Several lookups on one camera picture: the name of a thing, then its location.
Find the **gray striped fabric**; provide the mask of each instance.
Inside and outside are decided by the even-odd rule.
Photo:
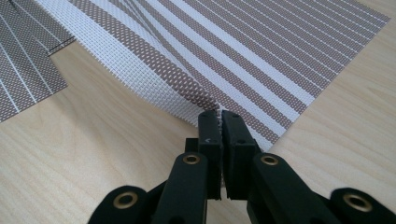
[[[49,55],[74,37],[35,2],[0,1],[0,122],[66,87]]]
[[[389,21],[350,0],[36,1],[149,102],[232,110],[264,150]]]

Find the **woven fabric swatch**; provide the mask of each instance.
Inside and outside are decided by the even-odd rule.
[[[36,1],[138,95],[194,124],[232,110],[264,150],[389,21],[351,0]]]
[[[74,40],[32,1],[0,1],[0,122],[66,87],[49,55]]]

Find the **white stripe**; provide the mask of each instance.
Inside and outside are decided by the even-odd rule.
[[[219,7],[221,7],[223,10],[227,11],[229,14],[233,15],[235,17],[235,15],[227,10],[226,8],[224,8],[223,6],[213,2],[214,4],[218,5]],[[269,49],[266,49],[265,47],[263,47],[259,42],[257,42],[256,40],[254,40],[252,37],[250,37],[249,35],[245,34],[243,31],[241,31],[240,29],[238,29],[238,27],[236,27],[235,25],[233,25],[232,23],[228,22],[235,30],[239,31],[241,34],[245,35],[247,38],[249,38],[250,40],[254,41],[256,44],[258,44],[260,47],[262,47],[262,49],[267,50],[268,52],[270,52]],[[255,30],[256,32],[258,32],[254,27],[250,26],[249,24],[247,24],[247,26],[249,26],[251,29]],[[267,36],[263,36],[264,38],[266,38],[267,40],[269,40],[271,43],[273,43],[274,45],[276,45],[279,49],[282,49],[286,54],[289,54],[291,57],[293,57],[295,60],[297,60],[298,62],[302,63],[305,67],[309,68],[309,70],[315,72],[318,76],[323,77],[324,79],[326,79],[328,82],[330,82],[329,79],[327,79],[326,77],[324,77],[320,72],[316,71],[314,68],[312,68],[311,66],[309,66],[308,64],[304,63],[302,60],[300,60],[299,58],[297,58],[296,56],[290,54],[286,49],[284,49],[282,46],[278,45],[275,41],[269,39]]]
[[[120,0],[120,2],[121,2],[125,7],[127,7],[132,13],[134,13],[134,15],[146,26],[146,28],[147,28],[147,29],[149,30],[149,32],[153,35],[153,37],[154,37],[155,39],[157,39],[157,36],[155,36],[154,31],[152,31],[151,28],[149,27],[149,25],[146,24],[146,21],[140,16],[140,14],[137,12],[136,8],[134,8],[133,6],[131,6],[131,3],[128,2],[128,1],[125,2],[125,1],[123,1],[123,0]]]
[[[94,4],[100,7],[102,10],[106,11],[112,17],[116,18],[123,25],[128,27],[133,33],[142,37],[147,41],[152,47],[158,50],[162,55],[174,63],[177,67],[181,68],[183,72],[187,73],[190,77],[195,79],[188,69],[171,53],[169,52],[161,42],[155,37],[155,35],[149,33],[144,27],[142,27],[138,22],[133,20],[128,14],[123,12],[121,9],[115,5],[102,0],[91,0]]]
[[[264,100],[273,105],[281,114],[285,115],[290,120],[296,120],[299,117],[299,113],[294,111],[292,107],[286,104],[283,99],[279,98],[272,91],[260,83],[256,78],[254,78],[250,73],[248,73],[239,64],[230,59],[221,50],[210,44],[205,38],[202,38],[197,34],[189,25],[181,21],[175,14],[169,11],[162,4],[155,4],[155,1],[148,0],[152,6],[157,10],[161,11],[161,14],[170,22],[177,24],[177,29],[184,33],[190,40],[197,43],[198,46],[210,56],[215,58],[219,63],[222,63],[225,67],[228,67],[237,77],[242,79],[242,82],[246,82],[247,85],[257,92]]]
[[[23,53],[26,55],[26,58],[29,60],[30,64],[33,66],[33,68],[35,69],[35,71],[37,72],[38,76],[41,78],[41,80],[43,81],[44,85],[47,87],[47,89],[49,90],[50,94],[53,94],[52,89],[50,88],[49,84],[47,83],[47,81],[41,76],[40,71],[38,71],[37,67],[35,66],[35,63],[32,61],[32,59],[30,58],[29,54],[26,52],[26,50],[24,49],[23,45],[21,44],[20,40],[17,38],[17,36],[14,34],[14,32],[12,31],[11,27],[9,27],[8,23],[6,22],[6,20],[4,20],[4,18],[0,15],[0,17],[2,18],[3,22],[5,23],[5,25],[7,26],[8,30],[11,32],[11,34],[14,36],[15,40],[17,41],[18,45],[21,47],[21,50],[23,51]]]
[[[216,14],[216,11],[213,11],[212,9],[210,9],[209,7],[203,5],[203,7],[206,7],[207,10],[211,11],[212,13]],[[228,22],[227,20],[221,18],[222,20],[224,20],[225,22],[229,23],[235,30],[239,31],[242,35],[246,36],[247,38],[249,38],[251,41],[255,42],[257,45],[261,46],[262,45],[260,43],[258,43],[256,40],[252,39],[250,36],[248,36],[247,34],[245,34],[244,32],[240,31],[235,25],[233,25],[232,23]],[[299,72],[297,69],[295,69],[294,67],[292,67],[290,64],[286,63],[285,61],[283,61],[281,58],[279,58],[276,54],[274,54],[273,52],[271,52],[271,50],[269,49],[265,49],[262,47],[263,50],[267,51],[268,53],[270,53],[272,56],[274,56],[275,58],[277,58],[278,60],[280,60],[283,64],[285,64],[287,67],[291,68],[291,70],[293,70],[294,72],[296,72],[298,75],[300,75],[303,79],[305,79],[306,81],[309,81],[312,85],[318,87],[321,89],[321,87],[316,84],[315,82],[309,80],[306,76],[304,76],[301,72]]]
[[[6,92],[6,95],[8,96],[9,101],[14,105],[15,110],[20,113],[21,111],[18,109],[17,105],[15,104],[14,100],[12,99],[11,95],[9,94],[6,86],[4,85],[3,81],[0,78],[0,85],[3,87],[4,91]]]
[[[356,14],[352,13],[352,12],[349,11],[348,9],[346,9],[346,8],[344,8],[344,7],[341,7],[341,6],[337,5],[337,4],[335,4],[333,1],[328,1],[328,2],[331,3],[331,4],[333,4],[333,5],[335,5],[336,7],[339,7],[339,8],[341,8],[341,9],[343,9],[345,12],[348,12],[348,13],[351,14],[352,16],[355,16],[355,17],[361,19],[362,21],[365,21],[365,22],[369,23],[370,25],[373,25],[374,27],[376,27],[376,28],[378,28],[378,29],[381,29],[381,27],[377,26],[376,24],[374,24],[374,23],[372,23],[372,22],[370,22],[370,21],[367,21],[367,20],[364,19],[363,17],[361,17],[361,16],[359,16],[359,15],[356,15]]]
[[[264,7],[267,7],[264,3],[260,2],[260,0],[255,0],[255,1],[257,1],[259,4],[263,5]],[[276,1],[272,1],[272,0],[270,0],[270,1],[273,2],[274,4],[276,4],[277,6],[282,7],[282,6],[281,6],[280,4],[278,4]],[[314,29],[318,30],[319,32],[323,33],[324,35],[328,36],[329,38],[331,38],[331,39],[334,40],[335,42],[338,42],[339,44],[343,45],[343,46],[346,47],[347,49],[350,49],[350,50],[352,50],[353,52],[358,53],[356,50],[354,50],[354,49],[351,48],[350,46],[344,44],[342,41],[340,41],[340,40],[338,40],[338,39],[332,37],[331,35],[327,34],[327,33],[324,32],[324,31],[320,30],[318,27],[316,27],[315,25],[311,24],[310,22],[304,20],[303,18],[299,17],[298,15],[296,15],[295,13],[293,13],[292,11],[286,9],[285,7],[282,7],[282,8],[283,8],[284,10],[288,11],[291,15],[293,15],[293,16],[299,18],[301,21],[304,21],[307,25],[311,26],[312,28],[314,28]]]
[[[351,29],[351,28],[345,26],[343,23],[341,23],[340,21],[337,21],[337,20],[333,19],[333,18],[330,17],[329,15],[327,15],[327,14],[325,14],[325,13],[322,13],[321,11],[317,10],[317,9],[314,8],[314,7],[311,7],[311,8],[314,9],[315,11],[317,11],[318,13],[322,14],[323,16],[326,16],[327,18],[331,19],[332,21],[335,21],[335,22],[337,22],[338,24],[340,24],[340,25],[346,27],[348,30],[352,31],[353,33],[355,33],[355,34],[357,34],[357,35],[360,35],[361,37],[363,37],[363,38],[365,38],[365,39],[367,39],[367,40],[370,40],[369,37],[366,37],[365,35],[362,35],[362,34],[360,34],[359,32],[357,32],[357,31],[355,31],[355,30],[353,30],[353,29]],[[338,16],[340,16],[340,17],[346,19],[347,21],[350,21],[350,22],[354,23],[355,25],[358,25],[358,26],[359,26],[360,28],[362,28],[363,30],[366,30],[366,31],[368,31],[368,32],[370,32],[370,33],[372,33],[372,34],[375,34],[375,32],[373,32],[373,31],[371,31],[371,30],[369,30],[369,29],[367,29],[367,28],[361,26],[360,24],[358,24],[358,23],[356,23],[356,22],[350,20],[349,18],[347,18],[347,17],[341,15],[340,13],[338,13],[338,12],[332,10],[331,8],[326,7],[326,9],[329,9],[331,12],[333,12],[333,13],[337,14]]]
[[[257,11],[258,13],[261,13],[257,8],[252,7],[251,5],[249,5],[246,2],[242,2],[245,5],[247,5],[248,7],[250,7],[251,9]],[[259,22],[262,25],[265,25],[263,22],[257,20],[256,18],[254,18],[253,16],[251,16],[250,14],[246,13],[247,15],[249,15],[250,18],[254,19],[255,21]],[[314,48],[315,50],[319,51],[320,53],[322,53],[323,56],[327,57],[328,59],[334,61],[335,63],[338,63],[341,66],[345,66],[343,63],[338,62],[336,59],[332,58],[331,55],[329,55],[328,53],[325,53],[324,51],[322,51],[321,49],[318,49],[317,47],[315,47],[314,45],[312,45],[311,43],[309,43],[308,41],[306,41],[305,39],[301,38],[300,36],[298,36],[297,34],[295,34],[293,31],[291,31],[289,28],[284,27],[282,24],[280,24],[279,22],[277,22],[276,20],[272,19],[271,17],[265,15],[264,13],[261,13],[264,17],[266,17],[268,20],[276,23],[280,28],[285,29],[289,32],[289,34],[294,35],[295,37],[299,38],[300,40],[302,40],[303,42],[305,42],[305,44],[311,46],[312,48]]]
[[[296,83],[285,77],[285,75],[277,71],[271,64],[266,62],[261,57],[257,56],[253,51],[251,51],[245,45],[233,38],[233,36],[220,29],[216,24],[200,14],[194,8],[190,7],[184,1],[172,0],[172,2],[178,4],[180,8],[183,8],[183,10],[185,10],[193,19],[203,25],[212,34],[216,34],[217,37],[224,43],[233,46],[235,49],[239,49],[240,52],[244,52],[242,55],[248,55],[248,59],[251,63],[253,63],[256,67],[260,68],[269,78],[279,83],[279,85],[289,87],[288,91],[300,101],[302,101],[304,104],[309,105],[313,100],[315,100],[315,97],[313,97]]]
[[[338,33],[338,34],[340,34],[340,35],[343,35],[344,37],[346,37],[347,39],[351,40],[352,42],[355,42],[356,44],[358,44],[358,45],[364,47],[363,44],[361,44],[361,43],[359,43],[358,41],[354,40],[353,38],[351,38],[351,37],[345,35],[344,33],[340,32],[339,30],[337,30],[337,29],[335,29],[334,27],[330,26],[330,25],[327,24],[326,22],[321,21],[320,19],[314,17],[313,15],[309,14],[307,11],[303,10],[302,8],[299,8],[299,7],[295,6],[294,4],[292,4],[292,3],[288,2],[288,1],[286,1],[286,3],[288,3],[288,4],[291,5],[291,6],[294,6],[295,8],[299,9],[300,11],[302,11],[303,13],[305,13],[306,15],[308,15],[309,17],[315,19],[316,21],[322,23],[323,25],[325,25],[325,26],[327,26],[327,27],[333,29],[336,33]]]
[[[37,41],[37,43],[38,43],[41,47],[43,47],[43,49],[45,49],[46,51],[50,51],[49,49],[47,49],[46,46],[43,45],[43,43],[41,43],[41,41],[40,41],[39,39],[35,38],[35,36],[33,36],[33,39],[34,39],[35,41]]]
[[[103,27],[66,0],[36,1],[56,15],[59,23],[125,86],[160,109],[197,125],[203,109],[180,96]]]
[[[9,55],[7,54],[6,50],[3,48],[3,45],[0,43],[0,48],[3,50],[3,52],[5,53],[8,62],[11,64],[12,68],[14,69],[15,73],[17,74],[18,78],[20,79],[23,87],[27,90],[27,92],[29,92],[30,97],[32,98],[32,100],[37,103],[37,100],[35,99],[35,97],[33,96],[33,94],[30,92],[29,88],[27,88],[26,83],[24,82],[23,78],[21,77],[20,72],[18,71],[18,69],[15,67],[15,64],[11,61],[11,59],[9,58]]]
[[[23,7],[21,7],[17,1],[13,1],[12,3],[15,3],[16,5],[18,5],[18,7],[20,7],[20,9],[22,9],[30,18],[32,18],[37,24],[39,24],[41,27],[43,27],[44,30],[46,30],[50,35],[52,35],[59,43],[62,43],[62,41],[56,37],[56,35],[54,35],[53,33],[50,32],[50,30],[47,29],[47,27],[45,27],[43,24],[41,24],[40,21],[38,21],[35,17],[33,17],[28,11],[26,11]]]
[[[248,5],[249,7],[253,8],[253,9],[256,10],[257,12],[261,13],[263,16],[267,17],[267,15],[265,15],[264,13],[262,13],[261,11],[259,11],[257,8],[251,6],[251,5],[248,4],[247,2],[245,2],[245,4]],[[332,45],[330,45],[330,44],[324,42],[324,41],[321,40],[320,38],[318,38],[318,37],[316,37],[315,35],[309,33],[309,32],[306,31],[303,27],[301,27],[299,24],[297,24],[297,23],[295,23],[295,22],[293,22],[293,21],[290,21],[288,18],[286,18],[286,17],[284,17],[283,15],[277,13],[276,11],[274,11],[273,9],[271,9],[270,7],[268,7],[268,6],[266,6],[266,5],[262,5],[262,6],[268,8],[269,10],[271,10],[271,11],[273,11],[275,14],[277,14],[279,17],[281,17],[281,18],[283,18],[284,20],[290,22],[290,23],[293,24],[294,26],[300,28],[300,30],[303,31],[304,33],[306,33],[306,34],[308,34],[308,35],[311,35],[312,37],[314,37],[316,40],[318,40],[318,41],[319,41],[320,43],[322,43],[323,45],[325,45],[325,46],[327,46],[327,47],[329,47],[329,48],[335,50],[336,52],[338,52],[339,54],[343,55],[343,56],[346,57],[347,59],[352,60],[350,57],[348,57],[347,55],[345,55],[344,52],[341,52],[340,50],[335,49]],[[275,20],[273,20],[273,21],[276,22],[276,24],[278,24],[279,26],[284,27],[282,24],[278,23],[277,21],[275,21]]]
[[[277,123],[274,119],[268,116],[265,112],[263,112],[258,106],[252,103],[244,94],[238,91],[233,85],[231,85],[228,81],[224,80],[221,76],[218,76],[215,71],[213,71],[207,64],[203,63],[200,59],[198,59],[193,53],[191,53],[188,49],[184,47],[183,44],[178,42],[168,31],[163,28],[161,24],[159,24],[151,15],[143,8],[140,8],[141,11],[145,14],[146,18],[148,18],[151,23],[157,27],[157,29],[166,36],[169,43],[177,49],[180,55],[189,59],[190,62],[194,63],[194,67],[196,70],[200,72],[204,77],[206,77],[210,82],[216,83],[218,87],[221,87],[221,91],[225,94],[232,96],[232,98],[240,104],[243,108],[247,109],[250,114],[252,114],[255,118],[257,118],[261,123],[267,125],[274,133],[278,136],[282,135],[286,131],[284,127],[282,127],[279,123]]]
[[[268,30],[271,30],[274,34],[276,34],[277,36],[279,36],[280,38],[286,40],[289,44],[293,45],[295,48],[299,49],[301,52],[303,52],[305,55],[307,55],[308,57],[310,57],[312,60],[316,61],[317,63],[320,63],[322,66],[326,67],[328,70],[330,70],[331,72],[333,72],[334,74],[337,74],[337,72],[335,72],[334,70],[332,70],[327,64],[321,62],[320,60],[318,60],[316,57],[312,56],[311,54],[309,54],[308,52],[306,52],[304,49],[301,49],[299,46],[295,45],[293,42],[289,41],[287,38],[285,38],[283,35],[280,35],[279,33],[277,33],[276,31],[274,31],[271,27],[267,26],[266,24],[260,22],[259,20],[257,20],[256,18],[250,16],[248,13],[246,13],[246,11],[243,11],[245,14],[247,14],[250,18],[252,18],[253,20],[257,21],[258,23],[260,23],[261,25],[265,26]],[[256,28],[250,26],[248,23],[242,21],[241,19],[239,19],[236,15],[233,14],[233,16],[235,18],[237,18],[238,20],[240,20],[242,23],[244,23],[245,25],[248,25],[250,28],[252,28],[253,30],[255,30],[258,34],[260,34],[261,36],[267,38],[265,35],[262,34],[262,32],[258,31]]]
[[[373,17],[374,19],[376,19],[376,20],[378,20],[378,21],[382,21],[381,19],[379,19],[379,18],[375,17],[374,15],[372,15],[372,14],[370,14],[370,13],[368,13],[368,12],[366,12],[366,11],[364,11],[364,10],[362,10],[362,9],[358,8],[358,7],[355,7],[354,5],[352,5],[352,4],[350,4],[350,3],[348,3],[348,2],[347,2],[347,1],[345,1],[345,0],[341,0],[341,1],[343,1],[343,2],[344,2],[344,3],[346,3],[347,5],[350,5],[350,6],[354,7],[354,8],[356,8],[357,10],[359,10],[359,11],[363,12],[364,14],[367,14],[367,15],[369,15],[369,16],[371,16],[371,17]]]

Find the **screw hole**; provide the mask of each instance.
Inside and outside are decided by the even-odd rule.
[[[200,161],[200,158],[195,155],[187,155],[183,158],[183,161],[187,164],[194,165]]]
[[[137,203],[138,196],[133,191],[127,191],[119,194],[113,201],[113,205],[118,209],[125,209],[134,206]]]
[[[267,165],[277,165],[279,163],[277,158],[272,157],[272,156],[263,156],[262,157],[262,162],[267,164]]]
[[[347,205],[361,212],[370,212],[373,210],[373,206],[360,195],[347,193],[344,195],[343,199]]]

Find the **wood grain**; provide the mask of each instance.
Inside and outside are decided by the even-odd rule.
[[[392,18],[396,1],[362,1]],[[114,188],[164,181],[197,131],[123,87],[79,43],[51,59],[69,87],[0,125],[0,223],[86,223]],[[328,197],[350,186],[396,212],[396,21],[273,146]],[[207,223],[249,223],[209,202]]]

